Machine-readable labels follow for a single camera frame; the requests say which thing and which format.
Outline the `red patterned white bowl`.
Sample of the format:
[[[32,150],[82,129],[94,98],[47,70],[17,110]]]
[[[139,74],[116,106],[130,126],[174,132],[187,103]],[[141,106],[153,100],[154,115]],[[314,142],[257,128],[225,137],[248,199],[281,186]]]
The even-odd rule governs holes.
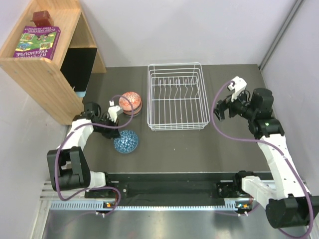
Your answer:
[[[141,96],[136,92],[126,92],[119,98],[119,106],[122,107],[124,111],[136,110],[141,105]]]

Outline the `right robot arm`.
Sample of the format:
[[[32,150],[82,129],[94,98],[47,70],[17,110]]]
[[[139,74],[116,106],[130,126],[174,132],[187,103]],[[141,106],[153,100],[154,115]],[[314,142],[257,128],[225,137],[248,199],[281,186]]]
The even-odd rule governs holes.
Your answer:
[[[286,144],[283,127],[273,116],[272,92],[256,88],[252,97],[245,89],[228,86],[233,94],[224,100],[214,101],[213,113],[219,120],[229,116],[241,116],[248,121],[252,142],[257,143],[270,168],[275,190],[271,189],[253,172],[240,171],[235,174],[232,185],[238,197],[247,194],[265,209],[270,225],[275,229],[308,226],[312,228],[319,212],[319,198],[313,196],[304,185],[295,169]]]

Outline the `blue patterned bowl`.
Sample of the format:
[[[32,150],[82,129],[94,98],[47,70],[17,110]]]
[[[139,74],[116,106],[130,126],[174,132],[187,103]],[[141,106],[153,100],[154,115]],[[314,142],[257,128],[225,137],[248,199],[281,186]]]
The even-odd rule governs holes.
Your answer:
[[[132,130],[120,131],[120,137],[114,139],[114,148],[117,152],[128,154],[133,152],[139,144],[137,134]]]

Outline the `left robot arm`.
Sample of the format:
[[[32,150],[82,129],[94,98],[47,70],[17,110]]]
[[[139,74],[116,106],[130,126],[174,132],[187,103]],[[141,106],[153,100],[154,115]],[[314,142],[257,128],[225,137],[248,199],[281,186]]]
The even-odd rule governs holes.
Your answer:
[[[57,190],[58,184],[60,191],[96,188],[101,197],[106,198],[112,194],[113,185],[107,182],[107,174],[91,171],[83,150],[89,136],[94,132],[107,139],[118,138],[118,115],[122,112],[123,109],[113,101],[110,101],[104,114],[101,113],[99,104],[87,103],[84,111],[73,118],[68,140],[47,153],[50,181],[54,191]]]

